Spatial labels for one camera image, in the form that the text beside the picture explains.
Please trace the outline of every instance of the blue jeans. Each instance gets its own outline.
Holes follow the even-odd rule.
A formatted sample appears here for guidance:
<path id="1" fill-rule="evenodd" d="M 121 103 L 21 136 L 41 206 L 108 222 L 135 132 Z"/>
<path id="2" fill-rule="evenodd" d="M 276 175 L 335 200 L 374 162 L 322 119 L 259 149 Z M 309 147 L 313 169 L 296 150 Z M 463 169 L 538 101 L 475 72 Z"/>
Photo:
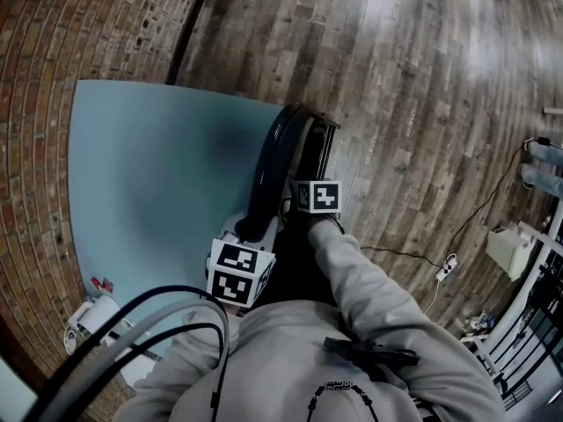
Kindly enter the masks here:
<path id="1" fill-rule="evenodd" d="M 540 145 L 537 142 L 528 144 L 530 153 L 544 163 L 563 167 L 563 149 Z M 558 199 L 563 199 L 563 178 L 552 173 L 536 169 L 530 164 L 522 164 L 520 175 L 524 183 L 533 185 L 537 189 L 550 193 Z"/>

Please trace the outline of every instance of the white power strip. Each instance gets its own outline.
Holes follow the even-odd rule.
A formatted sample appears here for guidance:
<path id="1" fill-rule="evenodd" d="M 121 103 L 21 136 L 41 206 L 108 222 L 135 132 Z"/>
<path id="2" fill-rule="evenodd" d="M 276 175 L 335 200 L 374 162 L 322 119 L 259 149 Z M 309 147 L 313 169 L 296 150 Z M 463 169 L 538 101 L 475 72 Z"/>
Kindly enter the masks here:
<path id="1" fill-rule="evenodd" d="M 440 269 L 440 271 L 436 273 L 436 279 L 438 281 L 444 281 L 446 278 L 448 278 L 451 275 L 451 273 L 454 271 L 456 266 L 457 266 L 457 255 L 455 253 L 452 253 L 446 258 L 446 261 L 443 263 L 442 269 Z"/>

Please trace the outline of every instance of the gray sweatshirt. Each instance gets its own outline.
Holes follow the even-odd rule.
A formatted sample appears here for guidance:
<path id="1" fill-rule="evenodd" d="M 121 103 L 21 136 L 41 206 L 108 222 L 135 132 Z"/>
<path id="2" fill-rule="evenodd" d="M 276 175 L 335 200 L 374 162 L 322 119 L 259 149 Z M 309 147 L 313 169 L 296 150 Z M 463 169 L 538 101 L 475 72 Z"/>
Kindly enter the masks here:
<path id="1" fill-rule="evenodd" d="M 420 402 L 430 404 L 442 422 L 504 420 L 501 397 L 485 369 L 367 260 L 352 236 L 322 221 L 309 239 L 340 311 L 319 302 L 293 301 L 258 308 L 243 318 L 230 316 L 231 353 L 217 422 L 305 422 L 315 391 L 330 381 L 349 381 L 363 389 L 379 422 L 421 421 L 428 413 L 417 408 Z M 413 350 L 419 365 L 403 367 L 398 376 L 387 371 L 388 382 L 371 382 L 361 369 L 323 349 L 325 338 L 347 339 L 338 328 L 340 312 L 360 340 Z M 188 314 L 184 322 L 220 326 L 218 316 L 206 310 Z M 113 421 L 209 422 L 218 357 L 211 330 L 176 337 Z M 351 390 L 326 390 L 311 418 L 373 420 Z"/>

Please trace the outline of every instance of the blue table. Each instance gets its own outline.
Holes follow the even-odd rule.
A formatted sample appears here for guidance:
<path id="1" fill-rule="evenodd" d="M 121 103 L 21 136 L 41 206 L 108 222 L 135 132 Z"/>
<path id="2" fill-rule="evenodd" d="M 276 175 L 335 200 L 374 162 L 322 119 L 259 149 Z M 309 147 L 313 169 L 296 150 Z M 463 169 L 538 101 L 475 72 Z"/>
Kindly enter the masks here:
<path id="1" fill-rule="evenodd" d="M 80 81 L 69 202 L 87 291 L 95 294 L 92 277 L 107 277 L 123 306 L 158 286 L 205 289 L 211 241 L 228 216 L 246 210 L 262 143 L 281 109 L 188 88 Z M 180 298 L 154 297 L 130 319 Z M 179 321 L 171 316 L 151 334 Z"/>

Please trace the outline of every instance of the sweatshirt sleeve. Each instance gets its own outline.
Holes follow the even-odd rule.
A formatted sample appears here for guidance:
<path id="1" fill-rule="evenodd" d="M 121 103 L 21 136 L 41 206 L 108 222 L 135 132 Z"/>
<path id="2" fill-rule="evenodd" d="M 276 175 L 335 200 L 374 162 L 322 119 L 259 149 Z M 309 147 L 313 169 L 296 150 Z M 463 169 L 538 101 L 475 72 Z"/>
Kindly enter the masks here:
<path id="1" fill-rule="evenodd" d="M 412 397 L 432 404 L 443 422 L 505 419 L 501 396 L 483 366 L 365 258 L 352 236 L 342 235 L 333 222 L 325 220 L 310 230 L 309 240 L 356 336 L 420 356 L 418 366 L 399 372 Z"/>
<path id="2" fill-rule="evenodd" d="M 230 347 L 238 342 L 238 317 L 227 315 Z M 219 316 L 209 308 L 183 317 L 182 323 L 211 322 L 223 331 Z M 219 340 L 213 330 L 195 330 L 172 339 L 166 354 L 143 380 L 135 383 L 136 396 L 113 416 L 113 422 L 168 422 L 174 405 L 192 385 L 212 371 L 219 362 Z"/>

